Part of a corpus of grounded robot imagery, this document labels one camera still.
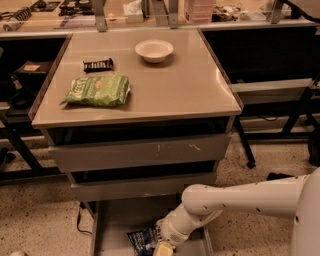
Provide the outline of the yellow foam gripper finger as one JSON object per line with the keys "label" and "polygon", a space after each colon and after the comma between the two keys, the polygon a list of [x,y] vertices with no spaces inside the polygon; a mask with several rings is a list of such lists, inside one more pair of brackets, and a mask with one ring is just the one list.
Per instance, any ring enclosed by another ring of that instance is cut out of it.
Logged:
{"label": "yellow foam gripper finger", "polygon": [[165,241],[158,242],[153,256],[172,256],[174,253],[174,247]]}

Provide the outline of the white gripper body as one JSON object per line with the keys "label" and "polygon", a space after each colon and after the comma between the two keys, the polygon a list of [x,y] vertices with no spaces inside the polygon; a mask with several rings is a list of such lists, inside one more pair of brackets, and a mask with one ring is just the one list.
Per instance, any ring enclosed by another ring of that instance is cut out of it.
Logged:
{"label": "white gripper body", "polygon": [[173,248],[182,245],[188,239],[187,235],[182,234],[174,227],[169,218],[158,220],[155,228],[157,241],[169,244]]}

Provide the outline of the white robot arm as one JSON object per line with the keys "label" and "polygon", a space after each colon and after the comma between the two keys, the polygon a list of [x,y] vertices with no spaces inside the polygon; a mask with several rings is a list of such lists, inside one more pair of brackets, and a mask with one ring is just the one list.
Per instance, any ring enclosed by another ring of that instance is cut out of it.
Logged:
{"label": "white robot arm", "polygon": [[153,256],[172,256],[190,234],[224,210],[293,219],[290,256],[320,256],[320,168],[308,175],[232,187],[195,184],[181,204],[156,223]]}

